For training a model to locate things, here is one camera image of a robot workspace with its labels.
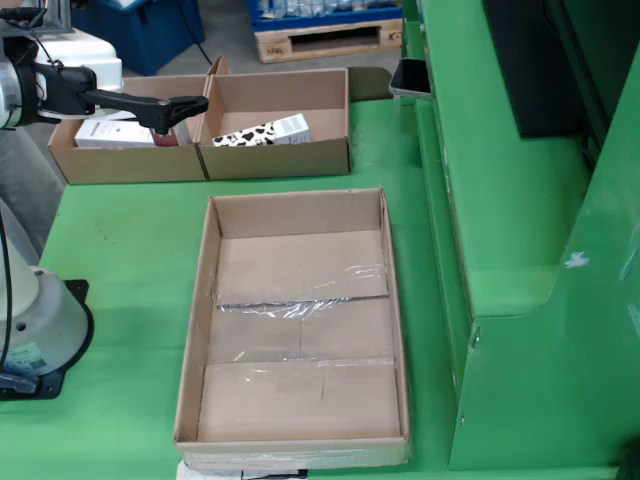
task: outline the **black mount plate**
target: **black mount plate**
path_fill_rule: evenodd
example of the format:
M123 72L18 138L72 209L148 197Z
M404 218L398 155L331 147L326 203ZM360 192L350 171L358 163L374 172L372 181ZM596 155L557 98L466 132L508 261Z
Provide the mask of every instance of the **black mount plate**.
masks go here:
M62 384L67 370L73 367L87 351L87 348L89 348L91 340L93 339L94 330L93 315L85 303L87 293L89 292L89 282L86 280L65 280L64 284L73 294L75 299L78 300L82 309L87 314L87 336L85 337L80 350L78 350L78 352L58 370L48 373L47 375L34 378L33 380L38 383L36 393L28 395L18 393L15 390L0 389L0 402L9 400L51 400L56 398L62 391Z

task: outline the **green workbench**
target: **green workbench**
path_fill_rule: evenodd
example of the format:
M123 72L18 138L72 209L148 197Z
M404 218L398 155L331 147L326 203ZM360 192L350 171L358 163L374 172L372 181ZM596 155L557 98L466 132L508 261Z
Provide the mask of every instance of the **green workbench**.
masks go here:
M401 100L357 103L351 125L348 176L67 188L42 265L62 278L89 281L95 337L58 399L0 404L2 478L173 478L180 458L173 423L207 197L378 185L385 188L393 225L413 458L406 466L312 476L453 478L446 467L456 402L416 110ZM431 135L437 142L435 129ZM605 474L562 471L548 478Z

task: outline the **green metal panel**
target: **green metal panel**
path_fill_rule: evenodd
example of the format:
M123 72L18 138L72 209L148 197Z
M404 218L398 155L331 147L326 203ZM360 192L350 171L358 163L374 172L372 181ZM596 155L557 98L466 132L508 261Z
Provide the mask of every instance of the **green metal panel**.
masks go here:
M453 468L604 465L640 433L640 53L553 293L478 319Z
M425 187L429 198L431 229L434 240L436 264L440 277L440 288L444 316L449 334L453 383L456 399L459 400L467 361L467 343L470 336L470 319L464 296L464 285L458 261L455 235L449 199L442 168L442 157L438 148L438 134L433 102L416 101L418 138L422 153Z
M482 0L421 0L473 314L549 297L588 174L570 138L523 140Z

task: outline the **black cable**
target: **black cable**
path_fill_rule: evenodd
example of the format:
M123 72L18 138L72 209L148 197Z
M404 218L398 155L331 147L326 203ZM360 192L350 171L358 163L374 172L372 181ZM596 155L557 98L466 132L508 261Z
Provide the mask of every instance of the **black cable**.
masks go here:
M2 347L2 356L0 356L0 373L4 369L9 354L9 344L11 343L11 316L13 314L13 291L11 290L11 268L9 266L9 245L7 242L7 233L4 230L4 222L2 221L2 212L0 212L0 242L2 243L2 259L4 260L4 278L7 284L7 322L4 332L4 346Z
M211 61L207 53L202 48L202 45L200 45L200 42L198 41L198 37L196 37L196 34L193 32L193 30L191 30L191 25L189 25L189 19L187 18L187 15L184 13L184 9L182 8L182 0L176 0L176 4L178 5L178 10L180 10L180 16L182 17L182 21L184 22L185 27L187 27L187 30L189 30L189 34L191 35L191 38L193 38L193 41L195 42L198 49L200 50L200 53L202 54L204 59L207 62L209 62L209 65L213 65L213 62Z

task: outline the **white label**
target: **white label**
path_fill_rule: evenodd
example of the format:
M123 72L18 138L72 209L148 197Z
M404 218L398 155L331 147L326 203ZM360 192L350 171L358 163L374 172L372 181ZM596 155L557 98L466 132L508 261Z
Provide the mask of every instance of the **white label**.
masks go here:
M47 362L38 346L31 342L9 350L6 366L14 373L29 375L45 368Z

